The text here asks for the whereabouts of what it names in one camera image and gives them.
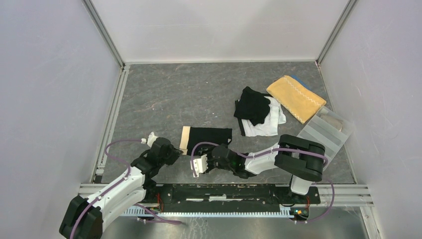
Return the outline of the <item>black underwear beige waistband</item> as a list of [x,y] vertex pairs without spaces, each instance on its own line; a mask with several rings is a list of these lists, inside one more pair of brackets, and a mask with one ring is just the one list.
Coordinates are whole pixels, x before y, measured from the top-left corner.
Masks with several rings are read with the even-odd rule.
[[231,128],[183,126],[179,149],[184,155],[191,155],[200,142],[229,145],[232,140]]

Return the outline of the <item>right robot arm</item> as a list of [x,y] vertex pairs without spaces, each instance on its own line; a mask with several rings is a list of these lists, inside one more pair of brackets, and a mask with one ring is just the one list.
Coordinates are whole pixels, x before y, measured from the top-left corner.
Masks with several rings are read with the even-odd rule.
[[292,175],[288,198],[293,203],[302,202],[312,183],[320,182],[328,159],[325,147],[317,142],[284,134],[279,142],[259,152],[238,153],[227,145],[213,145],[200,158],[192,159],[194,176],[212,169],[230,171],[242,179],[280,168]]

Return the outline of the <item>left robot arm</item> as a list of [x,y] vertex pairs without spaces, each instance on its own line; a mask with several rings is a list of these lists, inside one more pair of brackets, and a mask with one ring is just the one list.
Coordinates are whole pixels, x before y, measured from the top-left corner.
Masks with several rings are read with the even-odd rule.
[[121,176],[87,197],[77,195],[70,201],[59,227],[64,238],[99,239],[124,211],[156,198],[153,177],[164,165],[174,164],[183,152],[154,134],[140,142],[147,144],[148,150],[127,164]]

